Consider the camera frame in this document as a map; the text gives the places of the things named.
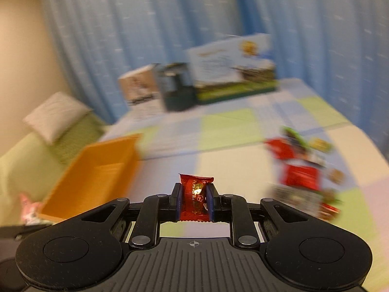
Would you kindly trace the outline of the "small red candy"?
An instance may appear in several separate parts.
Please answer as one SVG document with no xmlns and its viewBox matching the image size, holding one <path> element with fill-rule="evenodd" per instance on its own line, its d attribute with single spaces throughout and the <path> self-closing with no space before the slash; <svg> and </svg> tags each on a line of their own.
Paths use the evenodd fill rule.
<svg viewBox="0 0 389 292">
<path fill-rule="evenodd" d="M 180 174 L 180 181 L 183 187 L 180 221 L 210 221 L 206 208 L 206 189 L 214 182 L 214 178 Z"/>
</svg>

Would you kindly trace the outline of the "red snack packet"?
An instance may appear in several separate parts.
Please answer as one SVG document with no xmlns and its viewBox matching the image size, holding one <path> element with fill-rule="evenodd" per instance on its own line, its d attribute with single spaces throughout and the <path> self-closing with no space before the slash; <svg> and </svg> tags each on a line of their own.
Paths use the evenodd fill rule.
<svg viewBox="0 0 389 292">
<path fill-rule="evenodd" d="M 315 167 L 287 164 L 284 167 L 281 183 L 310 191 L 320 190 L 320 171 Z"/>
<path fill-rule="evenodd" d="M 271 151 L 273 157 L 278 160 L 292 160 L 297 159 L 297 153 L 292 145 L 285 138 L 271 138 L 264 142 L 267 149 Z"/>
</svg>

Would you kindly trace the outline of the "grey black snack packet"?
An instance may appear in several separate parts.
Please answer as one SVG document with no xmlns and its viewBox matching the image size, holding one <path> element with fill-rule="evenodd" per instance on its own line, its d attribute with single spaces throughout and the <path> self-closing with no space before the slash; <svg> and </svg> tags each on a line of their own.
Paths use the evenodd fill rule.
<svg viewBox="0 0 389 292">
<path fill-rule="evenodd" d="M 312 216 L 318 215 L 322 204 L 322 196 L 319 193 L 306 189 L 273 185 L 270 193 L 275 200 Z"/>
</svg>

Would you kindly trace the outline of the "red strawberry candy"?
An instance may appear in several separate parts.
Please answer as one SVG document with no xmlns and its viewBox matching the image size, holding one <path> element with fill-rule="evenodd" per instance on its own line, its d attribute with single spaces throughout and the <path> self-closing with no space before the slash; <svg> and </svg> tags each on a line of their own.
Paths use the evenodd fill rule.
<svg viewBox="0 0 389 292">
<path fill-rule="evenodd" d="M 321 203 L 318 210 L 318 218 L 328 222 L 333 221 L 339 214 L 340 209 L 326 203 Z"/>
</svg>

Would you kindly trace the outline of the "yellow green candy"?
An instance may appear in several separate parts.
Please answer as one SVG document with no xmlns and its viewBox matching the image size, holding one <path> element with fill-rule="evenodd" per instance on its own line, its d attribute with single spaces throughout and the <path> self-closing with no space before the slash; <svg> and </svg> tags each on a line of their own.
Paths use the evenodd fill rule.
<svg viewBox="0 0 389 292">
<path fill-rule="evenodd" d="M 332 151 L 332 144 L 321 138 L 313 137 L 309 141 L 309 146 L 323 153 L 330 153 Z"/>
</svg>

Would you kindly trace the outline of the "green brown snack wrapper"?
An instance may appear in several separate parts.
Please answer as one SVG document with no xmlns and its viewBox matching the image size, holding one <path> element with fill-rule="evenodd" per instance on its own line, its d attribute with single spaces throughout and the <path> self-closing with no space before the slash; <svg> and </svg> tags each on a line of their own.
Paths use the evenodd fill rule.
<svg viewBox="0 0 389 292">
<path fill-rule="evenodd" d="M 292 149 L 296 153 L 298 158 L 307 160 L 311 154 L 310 147 L 307 141 L 291 127 L 282 127 L 282 133 L 287 138 L 287 141 L 291 144 Z"/>
</svg>

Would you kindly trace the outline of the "green brown cube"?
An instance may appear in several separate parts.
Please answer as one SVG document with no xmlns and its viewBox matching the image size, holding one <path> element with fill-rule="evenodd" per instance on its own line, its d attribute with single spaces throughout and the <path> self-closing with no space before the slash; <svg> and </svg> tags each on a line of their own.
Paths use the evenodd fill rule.
<svg viewBox="0 0 389 292">
<path fill-rule="evenodd" d="M 324 189 L 323 191 L 321 191 L 321 195 L 322 201 L 325 204 L 334 206 L 342 202 L 342 200 L 338 196 L 338 192 L 336 189 Z"/>
</svg>

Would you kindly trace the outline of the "orange plastic tray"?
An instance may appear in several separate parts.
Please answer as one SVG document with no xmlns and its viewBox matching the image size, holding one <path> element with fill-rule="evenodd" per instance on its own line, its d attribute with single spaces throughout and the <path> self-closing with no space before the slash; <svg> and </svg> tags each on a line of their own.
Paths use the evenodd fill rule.
<svg viewBox="0 0 389 292">
<path fill-rule="evenodd" d="M 141 166 L 141 134 L 86 146 L 65 170 L 38 211 L 60 222 L 127 195 Z"/>
</svg>

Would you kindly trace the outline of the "checked tablecloth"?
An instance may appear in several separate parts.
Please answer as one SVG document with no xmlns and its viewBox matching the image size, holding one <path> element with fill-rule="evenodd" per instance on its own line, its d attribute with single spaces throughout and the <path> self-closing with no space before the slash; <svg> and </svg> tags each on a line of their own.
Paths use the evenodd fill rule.
<svg viewBox="0 0 389 292">
<path fill-rule="evenodd" d="M 305 139 L 332 144 L 324 155 L 320 185 L 336 189 L 342 200 L 334 224 L 363 238 L 373 253 L 365 280 L 368 291 L 388 290 L 388 162 L 360 128 L 354 126 L 310 87 L 283 79 L 276 92 L 198 106 L 152 119 L 125 115 L 104 135 L 110 140 L 140 133 L 141 169 L 128 197 L 140 202 L 169 193 L 182 173 L 213 177 L 220 193 L 238 194 L 249 202 L 270 195 L 280 182 L 283 163 L 264 141 L 294 128 Z M 344 172 L 336 185 L 329 169 Z"/>
</svg>

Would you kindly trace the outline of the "green chevron cushion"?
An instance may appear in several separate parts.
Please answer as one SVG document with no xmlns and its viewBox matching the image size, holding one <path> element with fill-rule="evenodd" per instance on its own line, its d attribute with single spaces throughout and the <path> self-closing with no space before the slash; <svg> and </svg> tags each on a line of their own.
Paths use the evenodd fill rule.
<svg viewBox="0 0 389 292">
<path fill-rule="evenodd" d="M 89 113 L 50 145 L 50 152 L 61 164 L 69 165 L 85 146 L 99 140 L 105 133 L 105 126 L 106 123 L 98 116 Z"/>
</svg>

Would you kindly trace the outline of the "clear wrapped brown cube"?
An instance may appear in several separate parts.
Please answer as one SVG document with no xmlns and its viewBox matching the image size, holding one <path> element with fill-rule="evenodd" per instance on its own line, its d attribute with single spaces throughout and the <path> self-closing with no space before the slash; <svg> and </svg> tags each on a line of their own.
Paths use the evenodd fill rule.
<svg viewBox="0 0 389 292">
<path fill-rule="evenodd" d="M 336 185 L 341 185 L 345 180 L 345 174 L 339 169 L 332 168 L 327 172 L 327 179 Z"/>
</svg>

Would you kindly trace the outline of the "dark green glass humidifier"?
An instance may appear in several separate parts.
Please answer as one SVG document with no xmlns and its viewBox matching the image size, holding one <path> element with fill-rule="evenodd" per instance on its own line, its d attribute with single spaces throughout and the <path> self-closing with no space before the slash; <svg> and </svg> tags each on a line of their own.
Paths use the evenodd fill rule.
<svg viewBox="0 0 389 292">
<path fill-rule="evenodd" d="M 170 63 L 158 70 L 159 85 L 168 112 L 185 111 L 196 106 L 196 91 L 186 63 Z"/>
</svg>

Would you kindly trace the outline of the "white humidifier product box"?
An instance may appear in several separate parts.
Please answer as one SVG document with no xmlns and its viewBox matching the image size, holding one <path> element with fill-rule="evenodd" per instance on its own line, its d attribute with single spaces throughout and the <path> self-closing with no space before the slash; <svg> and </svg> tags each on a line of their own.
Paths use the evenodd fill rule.
<svg viewBox="0 0 389 292">
<path fill-rule="evenodd" d="M 118 78 L 123 97 L 130 107 L 159 97 L 156 67 L 157 64 L 149 64 Z"/>
</svg>

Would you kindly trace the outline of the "pink plush toy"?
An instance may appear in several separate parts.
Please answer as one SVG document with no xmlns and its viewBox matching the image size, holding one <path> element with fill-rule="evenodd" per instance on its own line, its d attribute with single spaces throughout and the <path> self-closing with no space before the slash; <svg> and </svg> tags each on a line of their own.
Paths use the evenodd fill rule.
<svg viewBox="0 0 389 292">
<path fill-rule="evenodd" d="M 19 199 L 21 205 L 21 222 L 24 225 L 38 225 L 42 223 L 38 217 L 38 210 L 40 209 L 42 203 L 31 201 L 28 195 L 24 193 L 19 194 Z"/>
</svg>

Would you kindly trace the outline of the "light green sofa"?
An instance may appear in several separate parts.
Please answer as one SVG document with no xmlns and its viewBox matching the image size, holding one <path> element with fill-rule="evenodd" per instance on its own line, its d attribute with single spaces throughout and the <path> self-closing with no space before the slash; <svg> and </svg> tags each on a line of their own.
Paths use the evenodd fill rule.
<svg viewBox="0 0 389 292">
<path fill-rule="evenodd" d="M 1 225 L 21 223 L 19 194 L 42 202 L 65 169 L 40 135 L 31 132 L 1 156 Z"/>
</svg>

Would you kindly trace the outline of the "beige cushion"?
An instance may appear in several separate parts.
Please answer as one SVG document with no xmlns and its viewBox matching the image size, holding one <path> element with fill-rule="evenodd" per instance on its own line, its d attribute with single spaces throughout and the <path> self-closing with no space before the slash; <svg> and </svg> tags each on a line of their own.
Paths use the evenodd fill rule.
<svg viewBox="0 0 389 292">
<path fill-rule="evenodd" d="M 32 110 L 23 122 L 47 144 L 53 144 L 90 112 L 91 108 L 77 99 L 63 92 L 56 92 Z"/>
</svg>

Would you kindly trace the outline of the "milk carton gift box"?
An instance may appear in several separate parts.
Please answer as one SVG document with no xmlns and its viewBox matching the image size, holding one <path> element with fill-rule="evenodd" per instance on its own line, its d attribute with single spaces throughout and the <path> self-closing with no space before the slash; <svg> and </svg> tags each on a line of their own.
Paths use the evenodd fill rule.
<svg viewBox="0 0 389 292">
<path fill-rule="evenodd" d="M 186 51 L 201 105 L 272 92 L 278 87 L 271 35 L 237 36 Z"/>
</svg>

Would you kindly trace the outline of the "blue star curtain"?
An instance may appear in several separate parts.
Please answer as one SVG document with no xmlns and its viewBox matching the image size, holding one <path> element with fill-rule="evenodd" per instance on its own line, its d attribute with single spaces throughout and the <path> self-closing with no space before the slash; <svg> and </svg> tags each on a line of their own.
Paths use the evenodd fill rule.
<svg viewBox="0 0 389 292">
<path fill-rule="evenodd" d="M 388 0 L 43 0 L 67 82 L 108 122 L 117 79 L 230 36 L 272 36 L 278 74 L 304 80 L 388 151 Z"/>
</svg>

